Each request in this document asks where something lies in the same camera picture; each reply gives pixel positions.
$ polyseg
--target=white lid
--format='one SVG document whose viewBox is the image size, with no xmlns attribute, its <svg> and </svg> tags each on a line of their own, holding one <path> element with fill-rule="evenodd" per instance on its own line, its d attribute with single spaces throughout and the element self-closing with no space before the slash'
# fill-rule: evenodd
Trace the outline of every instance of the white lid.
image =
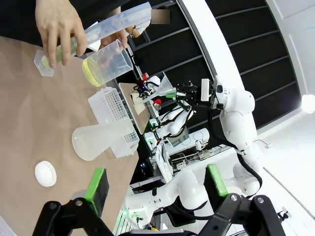
<svg viewBox="0 0 315 236">
<path fill-rule="evenodd" d="M 48 161 L 39 162 L 35 166 L 35 177 L 38 183 L 44 187 L 53 186 L 57 180 L 55 168 Z"/>
</svg>

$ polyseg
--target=robotic arm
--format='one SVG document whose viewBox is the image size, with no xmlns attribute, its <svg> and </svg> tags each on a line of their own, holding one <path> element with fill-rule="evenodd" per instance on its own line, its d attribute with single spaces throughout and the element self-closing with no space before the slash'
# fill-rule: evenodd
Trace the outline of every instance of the robotic arm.
<svg viewBox="0 0 315 236">
<path fill-rule="evenodd" d="M 189 109 L 186 111 L 178 105 L 169 113 L 149 121 L 152 132 L 145 133 L 144 138 L 150 150 L 154 150 L 160 140 L 171 135 L 176 135 L 182 128 L 184 128 L 187 120 L 194 114 L 192 106 L 185 101 L 181 101 L 181 103 Z"/>
<path fill-rule="evenodd" d="M 212 110 L 221 110 L 220 121 L 226 140 L 238 153 L 240 163 L 233 168 L 234 177 L 226 180 L 227 185 L 239 187 L 247 196 L 254 195 L 260 188 L 261 182 L 257 179 L 261 170 L 260 158 L 262 152 L 253 143 L 249 127 L 244 116 L 251 113 L 255 107 L 253 95 L 241 89 L 225 88 L 218 76 L 217 86 L 210 86 L 209 79 L 202 80 L 201 88 L 192 83 L 176 88 L 175 94 L 170 94 L 179 104 L 166 116 L 160 116 L 156 120 L 150 120 L 152 126 L 156 125 L 154 132 L 146 133 L 145 139 L 152 149 L 169 134 L 176 134 L 185 124 L 185 120 L 191 118 L 190 112 L 195 106 L 203 106 Z"/>
<path fill-rule="evenodd" d="M 197 182 L 194 173 L 180 171 L 162 187 L 126 196 L 129 217 L 142 228 L 149 224 L 154 211 L 173 204 L 177 197 L 186 209 L 196 209 L 208 200 L 205 187 Z"/>
<path fill-rule="evenodd" d="M 261 170 L 260 158 L 262 152 L 252 141 L 244 116 L 251 113 L 255 107 L 253 95 L 245 90 L 224 88 L 217 79 L 217 88 L 212 97 L 212 109 L 220 109 L 220 121 L 223 133 L 228 142 L 234 144 L 236 152 L 244 162 L 257 174 Z M 234 177 L 225 180 L 227 185 L 239 187 L 247 196 L 254 195 L 260 188 L 256 177 L 248 172 L 241 163 L 233 168 Z"/>
</svg>

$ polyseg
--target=hand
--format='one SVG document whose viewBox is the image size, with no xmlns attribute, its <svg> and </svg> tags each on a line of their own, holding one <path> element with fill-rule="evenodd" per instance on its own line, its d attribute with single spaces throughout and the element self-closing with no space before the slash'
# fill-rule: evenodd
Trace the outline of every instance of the hand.
<svg viewBox="0 0 315 236">
<path fill-rule="evenodd" d="M 71 59 L 70 35 L 72 33 L 78 42 L 76 55 L 80 56 L 85 52 L 87 39 L 82 22 L 69 0 L 36 0 L 35 17 L 44 52 L 51 68 L 56 67 L 58 37 L 61 41 L 63 65 L 67 65 Z"/>
<path fill-rule="evenodd" d="M 118 31 L 116 33 L 111 34 L 110 36 L 107 36 L 100 40 L 100 47 L 99 49 L 107 46 L 108 44 L 114 42 L 116 39 L 119 39 L 122 43 L 123 48 L 127 47 L 127 35 L 125 29 Z"/>
</svg>

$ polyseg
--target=finger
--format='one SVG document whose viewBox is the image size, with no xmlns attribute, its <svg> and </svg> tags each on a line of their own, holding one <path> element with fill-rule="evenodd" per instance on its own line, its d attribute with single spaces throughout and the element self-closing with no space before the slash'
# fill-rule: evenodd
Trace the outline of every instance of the finger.
<svg viewBox="0 0 315 236">
<path fill-rule="evenodd" d="M 100 43 L 101 43 L 101 46 L 99 47 L 99 49 L 106 47 L 108 44 L 110 44 L 110 38 L 108 37 L 103 38 L 101 39 Z"/>
<path fill-rule="evenodd" d="M 124 48 L 127 47 L 128 39 L 127 39 L 126 35 L 124 35 L 124 36 L 121 37 L 121 43 L 122 43 L 122 46 L 123 46 Z"/>
<path fill-rule="evenodd" d="M 79 23 L 76 24 L 75 28 L 73 29 L 73 33 L 74 33 L 75 39 L 78 42 L 76 55 L 82 56 L 85 53 L 85 50 L 87 48 L 88 40 L 87 40 L 87 37 L 85 36 L 81 21 L 79 21 Z"/>
<path fill-rule="evenodd" d="M 105 46 L 104 46 L 103 44 L 101 44 L 98 49 L 100 50 L 100 49 L 102 49 L 103 47 L 105 47 Z"/>
<path fill-rule="evenodd" d="M 57 48 L 58 32 L 53 27 L 48 32 L 48 59 L 51 68 L 56 68 L 56 48 Z"/>
<path fill-rule="evenodd" d="M 68 27 L 63 28 L 60 32 L 60 44 L 63 53 L 62 62 L 63 65 L 67 65 L 71 60 L 70 30 Z"/>
<path fill-rule="evenodd" d="M 42 30 L 39 32 L 40 37 L 41 37 L 41 41 L 43 43 L 43 50 L 45 53 L 45 56 L 48 58 L 48 49 L 47 49 L 47 45 L 48 45 L 48 31 L 46 30 Z"/>
</svg>

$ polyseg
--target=person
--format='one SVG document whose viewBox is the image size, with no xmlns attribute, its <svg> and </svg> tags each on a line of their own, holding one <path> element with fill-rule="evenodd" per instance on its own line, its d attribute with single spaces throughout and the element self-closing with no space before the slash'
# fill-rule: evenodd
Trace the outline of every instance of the person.
<svg viewBox="0 0 315 236">
<path fill-rule="evenodd" d="M 70 38 L 75 36 L 76 55 L 84 54 L 84 29 L 95 21 L 120 13 L 129 0 L 8 0 L 1 2 L 0 35 L 43 46 L 51 68 L 56 67 L 56 47 L 60 41 L 62 64 L 71 60 Z M 126 47 L 123 29 L 101 40 L 102 47 L 119 39 Z"/>
<path fill-rule="evenodd" d="M 167 6 L 160 6 L 157 9 L 158 10 L 169 10 L 169 8 Z M 125 29 L 126 35 L 127 36 L 131 35 L 132 37 L 137 38 L 143 33 L 143 31 L 145 31 L 145 29 L 150 25 L 150 23 L 151 23 L 151 20 L 147 20 L 147 21 L 139 23 L 137 25 L 127 27 Z"/>
</svg>

